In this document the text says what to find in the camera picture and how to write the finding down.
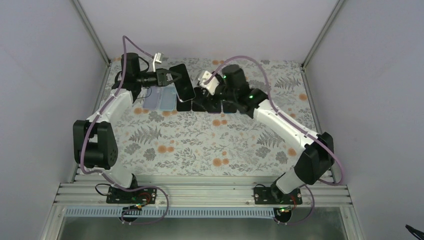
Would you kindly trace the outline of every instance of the white wall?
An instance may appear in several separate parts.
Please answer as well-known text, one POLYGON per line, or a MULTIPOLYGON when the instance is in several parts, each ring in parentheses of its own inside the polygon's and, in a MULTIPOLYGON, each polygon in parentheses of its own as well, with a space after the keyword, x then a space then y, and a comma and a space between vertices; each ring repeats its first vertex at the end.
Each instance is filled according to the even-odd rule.
POLYGON ((337 0, 80 0, 109 57, 122 35, 168 57, 303 62, 337 0))
POLYGON ((307 67, 367 239, 424 231, 424 1, 347 1, 307 67))
POLYGON ((0 233, 39 239, 106 64, 71 1, 0 3, 0 233))

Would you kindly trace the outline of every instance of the mounting plate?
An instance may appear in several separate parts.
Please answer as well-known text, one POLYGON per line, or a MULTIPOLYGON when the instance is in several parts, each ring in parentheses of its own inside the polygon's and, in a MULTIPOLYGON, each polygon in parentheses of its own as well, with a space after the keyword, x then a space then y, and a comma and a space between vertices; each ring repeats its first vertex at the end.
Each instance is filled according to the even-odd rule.
POLYGON ((296 188, 289 194, 283 195, 281 201, 276 201, 276 199, 271 194, 270 187, 256 186, 253 188, 254 204, 256 205, 293 205, 294 203, 291 196, 294 197, 296 204, 300 205, 302 204, 302 196, 300 194, 301 190, 299 188, 296 188))
POLYGON ((151 197, 149 205, 155 204, 157 190, 155 188, 145 188, 138 191, 126 192, 115 187, 109 187, 109 191, 106 198, 108 204, 142 204, 146 202, 146 197, 140 195, 142 193, 148 193, 151 197))

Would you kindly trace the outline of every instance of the table surface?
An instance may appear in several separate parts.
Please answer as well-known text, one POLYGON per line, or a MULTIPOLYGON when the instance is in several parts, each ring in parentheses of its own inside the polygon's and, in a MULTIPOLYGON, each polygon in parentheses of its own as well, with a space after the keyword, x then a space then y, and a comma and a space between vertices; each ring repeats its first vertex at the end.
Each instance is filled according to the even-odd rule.
MULTIPOLYGON (((102 96, 110 94, 120 58, 112 62, 102 96)), ((160 68, 185 64, 195 86, 202 70, 215 70, 223 60, 165 58, 160 68)), ((260 70, 250 61, 235 60, 254 88, 266 92, 260 70)), ((270 80, 274 102, 299 123, 315 130, 300 65, 261 60, 270 80)), ((245 114, 211 114, 143 109, 137 99, 114 128, 123 165, 136 175, 279 176, 296 164, 299 152, 269 127, 245 114)))

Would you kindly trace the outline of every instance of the silver metal bar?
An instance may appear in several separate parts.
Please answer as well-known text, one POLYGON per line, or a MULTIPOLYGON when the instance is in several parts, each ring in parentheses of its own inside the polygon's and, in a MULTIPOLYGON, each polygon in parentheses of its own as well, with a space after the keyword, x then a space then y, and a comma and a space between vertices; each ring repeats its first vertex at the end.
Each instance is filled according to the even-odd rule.
MULTIPOLYGON (((77 175, 81 175, 81 176, 84 176, 84 174, 81 172, 81 168, 78 168, 77 169, 77 171, 76 171, 76 174, 77 175)), ((323 175, 322 175, 323 177, 332 177, 333 176, 333 173, 330 171, 330 170, 328 170, 328 171, 326 171, 323 175)), ((139 177, 140 178, 143 178, 144 176, 143 175, 139 175, 138 177, 137 177, 137 179, 139 179, 139 177)), ((177 179, 179 179, 179 178, 181 178, 182 176, 169 176, 170 178, 174 178, 174 177, 177 177, 177 179)), ((265 176, 265 177, 259 177, 259 178, 264 178, 264 179, 266 179, 266 180, 268 180, 268 179, 270 179, 270 178, 273 178, 274 180, 276 179, 276 178, 278 178, 279 176, 265 176)), ((189 176, 189 178, 188 178, 188 181, 192 181, 191 179, 193 179, 194 178, 194 176, 189 176)), ((204 178, 207 178, 207 177, 205 177, 205 176, 200 176, 199 177, 200 179, 204 179, 204 178)), ((226 177, 226 176, 219 176, 219 177, 216 177, 216 176, 214 176, 214 177, 212 177, 212 178, 214 178, 214 179, 216 179, 216 178, 220 178, 220 179, 227 179, 227 180, 231 180, 231 179, 234 179, 234 178, 248 178, 248 177, 244 177, 244 176, 229 176, 229 177, 226 177)))
POLYGON ((71 0, 73 3, 73 6, 75 7, 76 11, 78 12, 82 22, 84 23, 85 29, 88 31, 88 34, 90 35, 91 39, 94 42, 95 47, 97 48, 98 52, 100 53, 101 57, 103 58, 104 62, 109 65, 110 58, 108 57, 108 54, 105 51, 105 48, 103 47, 102 43, 99 40, 99 37, 96 34, 96 31, 94 30, 92 24, 90 23, 89 18, 87 17, 86 12, 83 9, 83 6, 81 5, 79 0, 71 0))
MULTIPOLYGON (((237 183, 235 181, 238 181, 239 183, 243 182, 243 181, 249 181, 249 183, 258 183, 258 184, 269 183, 269 184, 271 184, 276 179, 275 176, 269 176, 269 177, 266 177, 266 176, 257 176, 257 177, 255 177, 255 176, 252 176, 252 177, 215 176, 215 177, 209 177, 209 178, 208 177, 201 177, 201 176, 200 177, 189 176, 188 179, 187 178, 184 179, 183 177, 180 177, 180 176, 148 176, 149 177, 149 180, 148 180, 149 182, 148 182, 146 180, 143 180, 143 177, 144 176, 137 176, 137 180, 138 180, 139 183, 144 183, 144 184, 149 183, 149 182, 152 183, 152 182, 156 182, 156 179, 159 178, 162 183, 178 183, 178 182, 175 182, 175 181, 183 181, 183 182, 190 184, 190 183, 195 183, 195 182, 202 182, 203 183, 203 181, 205 179, 212 178, 213 180, 210 181, 210 184, 215 184, 215 183, 231 183, 231 184, 233 184, 233 183, 237 183)), ((333 181, 333 177, 322 177, 321 179, 323 179, 325 181, 333 181)), ((91 181, 93 183, 108 183, 103 178, 103 176, 96 175, 96 174, 91 174, 91 175, 77 174, 75 176, 74 181, 75 182, 76 181, 84 181, 84 182, 91 181)))
POLYGON ((313 43, 311 49, 309 50, 308 54, 306 55, 305 60, 303 61, 303 67, 306 68, 311 61, 312 57, 314 56, 315 51, 317 50, 318 46, 320 45, 321 41, 323 40, 324 36, 327 34, 330 26, 334 22, 337 14, 339 13, 340 9, 342 8, 343 4, 346 0, 338 0, 338 2, 335 4, 330 16, 328 17, 327 21, 325 22, 324 26, 321 29, 321 32, 318 34, 318 37, 316 38, 315 42, 313 43))
MULTIPOLYGON (((315 123, 316 132, 319 134, 323 133, 323 129, 321 128, 320 121, 318 118, 317 109, 315 107, 314 99, 312 97, 311 88, 309 86, 308 78, 305 73, 305 69, 301 68, 300 72, 302 74, 303 84, 306 90, 307 100, 309 101, 310 111, 312 113, 313 122, 315 123)), ((342 171, 338 165, 331 166, 331 175, 332 175, 332 182, 339 182, 342 178, 342 171)))
POLYGON ((340 207, 344 230, 348 240, 364 240, 358 217, 353 207, 340 207))
MULTIPOLYGON (((105 86, 106 83, 108 82, 108 77, 109 77, 109 73, 111 72, 111 66, 107 66, 106 71, 104 72, 103 75, 103 79, 101 80, 101 85, 100 85, 100 89, 98 91, 98 95, 97 98, 95 100, 95 104, 94 104, 94 108, 93 108, 93 113, 95 111, 97 111, 97 109, 99 109, 100 107, 100 103, 102 103, 102 97, 103 97, 103 93, 105 92, 105 86)), ((70 175, 70 177, 68 178, 68 182, 69 183, 73 183, 75 180, 75 176, 77 175, 78 171, 81 171, 78 164, 75 161, 73 162, 73 171, 72 174, 70 175)))
POLYGON ((41 240, 57 240, 64 220, 65 206, 52 206, 41 234, 41 240))
MULTIPOLYGON (((270 185, 275 177, 205 177, 205 176, 137 176, 138 185, 162 188, 169 196, 172 207, 284 207, 286 205, 255 205, 253 188, 257 183, 270 185)), ((105 183, 101 176, 77 175, 74 183, 60 185, 54 204, 56 206, 127 206, 107 204, 106 197, 96 193, 96 184, 105 183)), ((99 186, 106 193, 108 187, 99 186)), ((328 186, 317 183, 310 186, 317 207, 351 207, 352 200, 346 186, 328 186)), ((310 208, 309 191, 301 188, 302 208, 310 208)), ((158 192, 155 206, 166 206, 165 196, 158 192)))

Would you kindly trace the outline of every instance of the blue phone case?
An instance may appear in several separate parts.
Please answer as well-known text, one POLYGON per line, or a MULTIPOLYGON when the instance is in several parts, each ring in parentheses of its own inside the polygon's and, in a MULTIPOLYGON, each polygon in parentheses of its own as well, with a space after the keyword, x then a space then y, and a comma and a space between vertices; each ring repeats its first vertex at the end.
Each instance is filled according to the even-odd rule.
POLYGON ((159 110, 173 111, 177 104, 177 90, 174 86, 166 86, 162 89, 159 110))
POLYGON ((148 95, 150 91, 150 96, 144 99, 143 108, 149 110, 156 110, 161 98, 162 88, 152 86, 150 89, 147 90, 146 94, 148 95))

